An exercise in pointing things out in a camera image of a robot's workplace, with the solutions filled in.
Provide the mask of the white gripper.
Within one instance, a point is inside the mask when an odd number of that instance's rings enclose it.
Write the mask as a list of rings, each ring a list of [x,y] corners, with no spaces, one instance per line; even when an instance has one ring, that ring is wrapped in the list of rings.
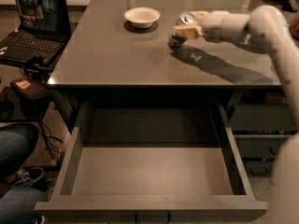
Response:
[[[197,21],[202,20],[202,28],[196,25],[176,25],[174,34],[186,39],[197,39],[201,36],[214,43],[240,43],[246,36],[249,22],[248,14],[235,14],[228,11],[194,11]]]

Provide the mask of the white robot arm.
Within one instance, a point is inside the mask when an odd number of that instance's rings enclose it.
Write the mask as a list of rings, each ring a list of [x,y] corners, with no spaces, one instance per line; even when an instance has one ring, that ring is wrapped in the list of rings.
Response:
[[[276,7],[262,5],[249,14],[226,10],[185,11],[178,15],[171,37],[175,45],[188,39],[231,43],[268,55],[294,121],[299,125],[299,48]],[[299,133],[280,147],[274,164],[268,209],[269,224],[299,224]]]

